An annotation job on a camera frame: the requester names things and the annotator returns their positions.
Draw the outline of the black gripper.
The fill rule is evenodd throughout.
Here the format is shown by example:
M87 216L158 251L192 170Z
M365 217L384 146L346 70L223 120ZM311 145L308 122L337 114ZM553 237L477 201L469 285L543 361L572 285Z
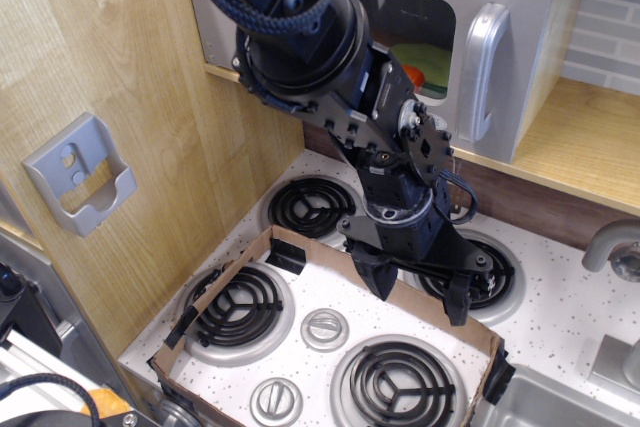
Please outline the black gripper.
M492 270L492 260L433 209L402 222L347 216L337 230L348 240L356 272L382 301L389 297L399 270L453 276L443 299L452 326L467 322L471 276L487 279Z

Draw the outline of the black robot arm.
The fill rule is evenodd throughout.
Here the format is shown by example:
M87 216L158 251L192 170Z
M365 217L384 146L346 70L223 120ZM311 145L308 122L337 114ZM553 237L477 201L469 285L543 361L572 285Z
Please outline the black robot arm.
M338 223L369 290L399 271L442 283L454 326L492 287L491 257L450 217L450 136L396 57L374 42L359 0L210 0L236 26L233 68L262 103L324 129L363 188L364 212Z

